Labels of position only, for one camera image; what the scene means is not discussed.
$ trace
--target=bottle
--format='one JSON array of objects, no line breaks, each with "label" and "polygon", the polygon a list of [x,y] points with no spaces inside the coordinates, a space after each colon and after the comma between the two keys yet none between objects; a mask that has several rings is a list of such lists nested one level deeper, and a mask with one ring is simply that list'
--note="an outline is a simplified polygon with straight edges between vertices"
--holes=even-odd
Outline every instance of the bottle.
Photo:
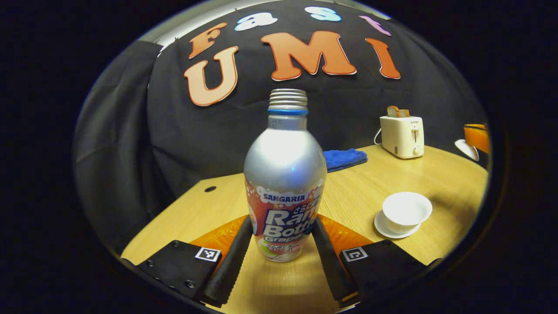
[{"label": "bottle", "polygon": [[312,230],[328,171],[306,129],[306,92],[272,90],[268,113],[268,127],[244,161],[248,211],[259,252],[290,261],[302,253]]}]

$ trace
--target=white cup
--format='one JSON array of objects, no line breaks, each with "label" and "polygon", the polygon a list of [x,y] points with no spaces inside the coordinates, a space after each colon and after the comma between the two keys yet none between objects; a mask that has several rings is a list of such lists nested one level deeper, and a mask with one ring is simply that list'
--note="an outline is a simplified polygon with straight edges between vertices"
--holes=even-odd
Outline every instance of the white cup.
[{"label": "white cup", "polygon": [[401,192],[388,196],[383,202],[386,227],[397,234],[411,231],[432,214],[428,198],[413,192]]}]

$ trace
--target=white saucer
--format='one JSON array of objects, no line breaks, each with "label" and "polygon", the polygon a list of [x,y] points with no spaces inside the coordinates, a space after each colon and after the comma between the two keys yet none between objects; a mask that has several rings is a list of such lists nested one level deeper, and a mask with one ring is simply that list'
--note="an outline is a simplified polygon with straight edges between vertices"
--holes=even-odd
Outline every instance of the white saucer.
[{"label": "white saucer", "polygon": [[404,234],[397,234],[386,227],[386,219],[386,215],[384,215],[383,210],[381,210],[376,214],[376,217],[374,218],[374,225],[376,226],[376,230],[378,230],[379,233],[392,239],[400,239],[402,237],[410,236],[417,232],[421,225],[419,224],[418,226],[411,229],[411,231],[405,232]]}]

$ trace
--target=white toaster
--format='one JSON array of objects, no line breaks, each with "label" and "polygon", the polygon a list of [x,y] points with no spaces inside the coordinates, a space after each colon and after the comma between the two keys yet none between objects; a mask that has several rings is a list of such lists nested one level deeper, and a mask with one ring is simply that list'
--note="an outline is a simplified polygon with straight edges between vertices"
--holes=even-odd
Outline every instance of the white toaster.
[{"label": "white toaster", "polygon": [[424,155],[424,129],[421,117],[380,117],[382,147],[393,155],[415,158]]}]

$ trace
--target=blue towel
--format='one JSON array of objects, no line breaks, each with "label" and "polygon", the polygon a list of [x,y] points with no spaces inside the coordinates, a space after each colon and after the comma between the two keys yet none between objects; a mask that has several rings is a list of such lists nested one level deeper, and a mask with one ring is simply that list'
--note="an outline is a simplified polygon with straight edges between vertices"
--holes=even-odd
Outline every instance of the blue towel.
[{"label": "blue towel", "polygon": [[354,148],[349,150],[328,150],[324,152],[325,163],[328,166],[328,172],[345,169],[365,163],[368,156],[363,151],[358,151]]}]

